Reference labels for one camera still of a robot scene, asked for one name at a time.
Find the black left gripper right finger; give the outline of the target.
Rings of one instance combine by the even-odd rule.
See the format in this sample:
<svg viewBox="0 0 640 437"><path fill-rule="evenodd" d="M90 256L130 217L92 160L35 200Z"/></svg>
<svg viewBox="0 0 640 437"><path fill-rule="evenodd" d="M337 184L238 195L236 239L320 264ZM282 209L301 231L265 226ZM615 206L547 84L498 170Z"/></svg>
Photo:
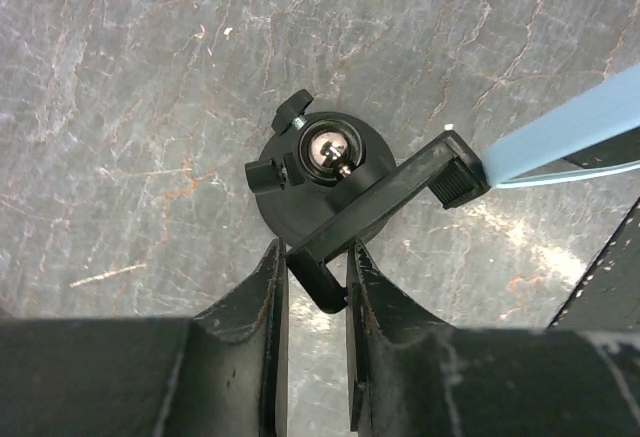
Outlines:
<svg viewBox="0 0 640 437"><path fill-rule="evenodd" d="M360 436L635 436L631 332L457 328L347 263L349 420Z"/></svg>

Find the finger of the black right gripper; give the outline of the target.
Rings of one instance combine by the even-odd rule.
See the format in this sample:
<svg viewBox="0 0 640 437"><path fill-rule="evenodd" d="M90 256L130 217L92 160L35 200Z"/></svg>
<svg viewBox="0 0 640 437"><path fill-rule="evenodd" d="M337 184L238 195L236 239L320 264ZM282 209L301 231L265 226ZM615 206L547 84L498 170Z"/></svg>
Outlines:
<svg viewBox="0 0 640 437"><path fill-rule="evenodd" d="M635 203L550 323L552 328L639 328L639 204Z"/></svg>

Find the black phone stand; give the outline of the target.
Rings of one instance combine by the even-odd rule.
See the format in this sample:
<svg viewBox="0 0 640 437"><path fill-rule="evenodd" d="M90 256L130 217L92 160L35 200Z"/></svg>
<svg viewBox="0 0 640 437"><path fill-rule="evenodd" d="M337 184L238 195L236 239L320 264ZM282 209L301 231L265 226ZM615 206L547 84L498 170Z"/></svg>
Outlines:
<svg viewBox="0 0 640 437"><path fill-rule="evenodd" d="M423 190L450 209L490 185L480 158L454 131L397 163L373 127L344 113L309 112L313 100L301 89L280 104L274 134L245 176L265 224L289 248L289 271L321 311L335 314L348 292L329 262L375 237Z"/></svg>

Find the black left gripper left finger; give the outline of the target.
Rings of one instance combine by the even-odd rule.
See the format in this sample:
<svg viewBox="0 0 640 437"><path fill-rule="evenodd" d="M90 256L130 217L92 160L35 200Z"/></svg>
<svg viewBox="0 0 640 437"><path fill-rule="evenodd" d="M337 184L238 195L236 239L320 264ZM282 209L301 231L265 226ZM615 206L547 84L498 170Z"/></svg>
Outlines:
<svg viewBox="0 0 640 437"><path fill-rule="evenodd" d="M5 436L283 436L288 277L274 240L193 317L5 319Z"/></svg>

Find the phone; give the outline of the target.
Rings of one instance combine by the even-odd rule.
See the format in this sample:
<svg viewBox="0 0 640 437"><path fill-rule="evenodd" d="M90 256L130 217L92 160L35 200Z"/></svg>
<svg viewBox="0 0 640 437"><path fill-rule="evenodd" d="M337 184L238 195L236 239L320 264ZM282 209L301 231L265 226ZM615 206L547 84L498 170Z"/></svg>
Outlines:
<svg viewBox="0 0 640 437"><path fill-rule="evenodd" d="M509 189L620 174L638 161L594 170L526 174L639 127L639 66L634 65L499 138L481 156L489 186Z"/></svg>

